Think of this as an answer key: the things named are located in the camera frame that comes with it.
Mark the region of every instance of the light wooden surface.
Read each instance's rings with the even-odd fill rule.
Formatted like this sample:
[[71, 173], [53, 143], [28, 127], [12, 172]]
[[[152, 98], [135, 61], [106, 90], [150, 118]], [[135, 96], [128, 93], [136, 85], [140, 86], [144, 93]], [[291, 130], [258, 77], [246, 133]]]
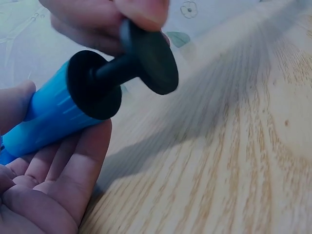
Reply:
[[266, 1], [176, 54], [113, 120], [83, 234], [312, 232], [312, 8]]

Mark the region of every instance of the patterned tablecloth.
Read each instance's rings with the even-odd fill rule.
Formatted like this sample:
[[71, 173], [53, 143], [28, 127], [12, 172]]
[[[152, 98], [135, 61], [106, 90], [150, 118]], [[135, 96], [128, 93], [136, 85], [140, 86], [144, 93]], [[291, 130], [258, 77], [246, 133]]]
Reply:
[[[258, 1], [172, 0], [163, 31], [176, 51]], [[56, 33], [49, 20], [48, 10], [37, 0], [0, 1], [0, 88], [25, 79], [40, 87], [70, 56], [85, 49]]]

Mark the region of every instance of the palm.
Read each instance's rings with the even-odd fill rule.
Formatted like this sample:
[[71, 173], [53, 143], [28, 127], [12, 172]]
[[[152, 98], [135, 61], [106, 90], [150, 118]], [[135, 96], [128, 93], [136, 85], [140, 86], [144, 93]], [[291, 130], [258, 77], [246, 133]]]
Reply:
[[106, 122], [1, 166], [1, 233], [76, 233], [110, 132]]

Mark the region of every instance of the wood grain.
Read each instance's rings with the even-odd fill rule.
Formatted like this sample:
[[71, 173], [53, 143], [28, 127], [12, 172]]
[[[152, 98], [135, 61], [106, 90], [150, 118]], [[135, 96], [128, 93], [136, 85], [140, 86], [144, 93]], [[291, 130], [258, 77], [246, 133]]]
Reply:
[[113, 119], [83, 234], [310, 233], [312, 8], [266, 1], [175, 54]]

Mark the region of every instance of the fingernail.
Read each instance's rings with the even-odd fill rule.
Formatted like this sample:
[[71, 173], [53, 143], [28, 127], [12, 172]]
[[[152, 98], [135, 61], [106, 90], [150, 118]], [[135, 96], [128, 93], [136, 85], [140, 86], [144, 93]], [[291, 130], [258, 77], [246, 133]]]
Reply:
[[158, 25], [163, 25], [168, 14], [168, 0], [131, 0], [129, 3], [137, 14]]

